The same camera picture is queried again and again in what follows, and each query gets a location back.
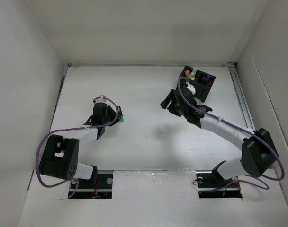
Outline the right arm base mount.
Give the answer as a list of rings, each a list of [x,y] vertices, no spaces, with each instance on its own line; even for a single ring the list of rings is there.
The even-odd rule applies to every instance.
[[[218,168],[225,161],[220,162],[212,170],[196,171],[196,179],[193,185],[198,187],[198,196],[200,199],[212,198],[242,198],[242,192],[239,183],[232,178],[225,180],[219,173]]]

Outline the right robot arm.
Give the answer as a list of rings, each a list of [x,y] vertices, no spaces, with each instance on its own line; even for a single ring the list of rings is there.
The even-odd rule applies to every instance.
[[[223,186],[228,179],[240,175],[261,177],[277,160],[278,154],[267,130],[250,130],[213,115],[212,108],[198,105],[186,88],[172,89],[160,106],[178,117],[183,116],[190,124],[220,136],[241,151],[240,157],[222,161],[214,167],[211,180],[216,186]]]

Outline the orange pastel highlighter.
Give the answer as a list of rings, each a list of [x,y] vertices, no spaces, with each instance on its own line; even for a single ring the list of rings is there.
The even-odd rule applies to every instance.
[[[185,71],[185,77],[189,78],[191,76],[191,72],[189,70]]]

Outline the black highlighter purple cap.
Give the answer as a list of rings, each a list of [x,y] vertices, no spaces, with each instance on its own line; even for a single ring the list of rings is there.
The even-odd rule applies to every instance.
[[[205,80],[205,81],[210,81],[211,78],[212,78],[211,75],[206,75],[206,76],[204,77],[204,80]]]

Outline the mint green pastel highlighter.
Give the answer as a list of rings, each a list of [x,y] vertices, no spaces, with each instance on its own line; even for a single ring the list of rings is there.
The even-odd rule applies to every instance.
[[[194,75],[195,75],[195,73],[194,73],[194,72],[191,72],[191,73],[189,74],[189,78],[194,77]]]

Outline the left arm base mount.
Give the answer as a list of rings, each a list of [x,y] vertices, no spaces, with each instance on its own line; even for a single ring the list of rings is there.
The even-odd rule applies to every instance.
[[[93,175],[89,180],[79,179],[71,183],[68,191],[69,199],[111,199],[113,186],[112,170],[98,170],[93,168]]]

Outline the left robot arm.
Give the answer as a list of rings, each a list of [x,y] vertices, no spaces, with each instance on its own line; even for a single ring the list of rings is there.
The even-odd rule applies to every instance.
[[[79,150],[102,137],[107,127],[120,122],[121,107],[112,108],[105,102],[94,101],[92,115],[82,127],[54,130],[39,143],[35,159],[36,174],[66,181],[81,180],[87,187],[98,183],[97,167],[79,162]]]

